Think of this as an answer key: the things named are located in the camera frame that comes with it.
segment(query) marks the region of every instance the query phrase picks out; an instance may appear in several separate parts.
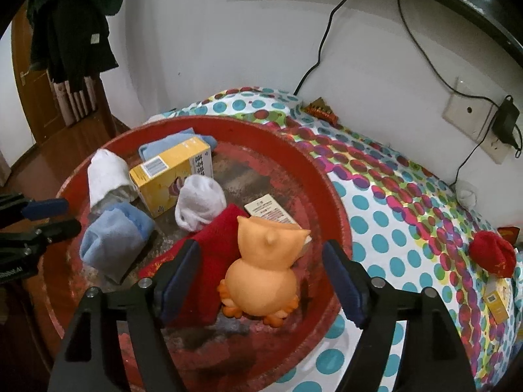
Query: hanging jacket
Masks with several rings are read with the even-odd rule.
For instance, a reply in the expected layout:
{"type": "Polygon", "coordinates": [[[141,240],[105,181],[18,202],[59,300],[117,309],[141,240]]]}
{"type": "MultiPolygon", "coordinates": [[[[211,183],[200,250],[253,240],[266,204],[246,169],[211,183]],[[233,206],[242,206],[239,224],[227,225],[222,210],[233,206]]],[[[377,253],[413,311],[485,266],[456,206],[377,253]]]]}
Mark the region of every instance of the hanging jacket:
{"type": "Polygon", "coordinates": [[[105,13],[116,13],[122,0],[30,0],[33,26],[31,70],[48,69],[53,82],[69,80],[71,91],[83,79],[118,66],[109,45],[105,13]]]}

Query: wall socket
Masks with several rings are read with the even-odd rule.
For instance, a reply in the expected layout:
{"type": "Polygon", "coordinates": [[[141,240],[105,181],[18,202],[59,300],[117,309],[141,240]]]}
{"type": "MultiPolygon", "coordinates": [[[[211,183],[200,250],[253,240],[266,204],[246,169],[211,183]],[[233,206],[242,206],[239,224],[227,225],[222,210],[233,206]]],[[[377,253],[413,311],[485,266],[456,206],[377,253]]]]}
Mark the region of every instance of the wall socket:
{"type": "MultiPolygon", "coordinates": [[[[473,94],[459,78],[456,78],[454,87],[462,93],[473,94]]],[[[495,112],[496,107],[487,100],[469,99],[453,93],[450,96],[447,108],[443,112],[443,118],[474,142],[479,143],[485,135],[486,129],[495,112]]],[[[503,163],[506,155],[508,155],[511,150],[511,147],[499,141],[492,131],[488,132],[481,148],[498,165],[503,163]]]]}

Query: light blue sock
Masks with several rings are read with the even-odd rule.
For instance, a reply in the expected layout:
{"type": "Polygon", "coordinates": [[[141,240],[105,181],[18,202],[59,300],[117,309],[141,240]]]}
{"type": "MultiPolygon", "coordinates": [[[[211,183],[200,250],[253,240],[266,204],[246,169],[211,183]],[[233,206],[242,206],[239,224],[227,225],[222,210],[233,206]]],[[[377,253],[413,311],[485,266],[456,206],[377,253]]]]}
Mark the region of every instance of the light blue sock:
{"type": "Polygon", "coordinates": [[[154,230],[154,221],[130,203],[108,207],[85,231],[80,258],[120,283],[154,230]]]}
{"type": "Polygon", "coordinates": [[[164,152],[170,149],[171,147],[174,147],[177,144],[180,144],[181,142],[189,140],[195,136],[204,140],[211,147],[211,151],[213,151],[216,148],[216,145],[218,145],[218,142],[215,140],[213,136],[195,134],[194,129],[187,128],[183,131],[180,131],[179,133],[168,135],[167,137],[164,137],[161,140],[151,141],[150,143],[142,144],[138,149],[138,153],[140,154],[140,158],[142,158],[142,161],[145,162],[146,160],[149,160],[159,155],[161,152],[164,152]]]}

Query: polka dot bedsheet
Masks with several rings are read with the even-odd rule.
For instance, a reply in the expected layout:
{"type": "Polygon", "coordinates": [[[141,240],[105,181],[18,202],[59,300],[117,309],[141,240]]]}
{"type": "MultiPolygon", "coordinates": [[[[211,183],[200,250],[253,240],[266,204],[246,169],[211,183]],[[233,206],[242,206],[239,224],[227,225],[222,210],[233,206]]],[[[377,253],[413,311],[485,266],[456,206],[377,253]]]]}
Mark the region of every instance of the polka dot bedsheet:
{"type": "MultiPolygon", "coordinates": [[[[470,260],[468,243],[479,230],[495,231],[480,214],[458,205],[437,176],[402,154],[347,128],[334,128],[301,112],[302,101],[284,91],[244,87],[153,116],[224,115],[265,124],[306,150],[333,182],[352,230],[353,259],[370,276],[395,288],[440,293],[461,335],[477,387],[505,373],[523,315],[523,262],[512,279],[510,318],[497,325],[483,302],[487,272],[470,260]]],[[[393,389],[406,322],[396,324],[379,392],[393,389]]],[[[340,311],[325,338],[265,392],[336,389],[361,335],[340,311]]]]}

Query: white wall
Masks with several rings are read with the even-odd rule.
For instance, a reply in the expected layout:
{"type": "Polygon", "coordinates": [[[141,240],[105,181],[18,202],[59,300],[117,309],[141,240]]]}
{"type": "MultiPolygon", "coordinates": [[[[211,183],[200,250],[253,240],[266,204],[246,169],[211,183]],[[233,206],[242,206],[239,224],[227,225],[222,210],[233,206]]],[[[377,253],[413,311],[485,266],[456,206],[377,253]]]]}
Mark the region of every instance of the white wall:
{"type": "Polygon", "coordinates": [[[11,166],[33,143],[12,69],[9,25],[0,39],[0,152],[11,166]]]}
{"type": "MultiPolygon", "coordinates": [[[[134,126],[222,89],[294,90],[315,62],[331,9],[340,0],[125,0],[111,19],[121,65],[104,74],[117,117],[134,126]]],[[[523,69],[476,26],[432,0],[403,0],[420,43],[454,82],[523,108],[523,69]]],[[[396,0],[349,0],[338,11],[321,66],[300,93],[326,99],[346,126],[444,180],[474,144],[441,114],[449,92],[407,36],[396,0]]],[[[480,191],[479,210],[497,225],[523,227],[523,160],[502,166],[478,150],[461,170],[480,191]]]]}

